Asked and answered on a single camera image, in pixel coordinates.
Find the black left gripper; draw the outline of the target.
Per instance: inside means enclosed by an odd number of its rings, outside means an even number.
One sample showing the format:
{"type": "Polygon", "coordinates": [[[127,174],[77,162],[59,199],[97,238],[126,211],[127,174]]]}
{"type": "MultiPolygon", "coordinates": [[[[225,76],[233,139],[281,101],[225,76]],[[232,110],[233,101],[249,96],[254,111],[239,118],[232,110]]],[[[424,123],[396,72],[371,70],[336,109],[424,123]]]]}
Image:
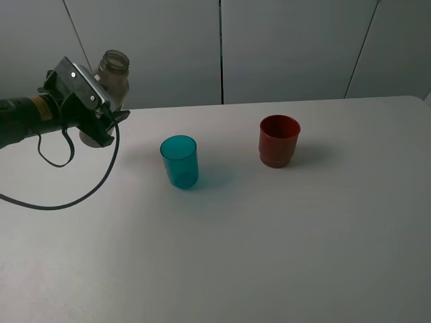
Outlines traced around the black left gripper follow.
{"type": "Polygon", "coordinates": [[[113,142],[111,136],[112,127],[126,120],[129,110],[118,110],[111,112],[110,109],[103,108],[101,111],[107,115],[107,122],[103,120],[89,121],[91,112],[81,104],[74,95],[64,98],[55,90],[55,72],[50,69],[46,72],[46,79],[43,86],[38,89],[40,96],[48,101],[48,107],[51,110],[52,117],[50,120],[41,123],[37,129],[37,135],[44,135],[55,131],[63,131],[80,126],[81,142],[88,147],[108,147],[113,142]]]}

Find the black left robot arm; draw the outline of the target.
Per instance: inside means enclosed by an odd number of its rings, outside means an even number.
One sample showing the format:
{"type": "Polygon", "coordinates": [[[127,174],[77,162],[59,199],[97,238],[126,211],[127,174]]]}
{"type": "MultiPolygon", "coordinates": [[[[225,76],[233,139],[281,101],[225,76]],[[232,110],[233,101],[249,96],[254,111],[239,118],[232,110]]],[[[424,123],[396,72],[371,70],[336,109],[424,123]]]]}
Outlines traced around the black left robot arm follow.
{"type": "Polygon", "coordinates": [[[114,141],[110,134],[115,124],[130,112],[113,112],[106,92],[81,69],[51,70],[41,94],[1,100],[1,147],[73,127],[99,147],[114,141]]]}

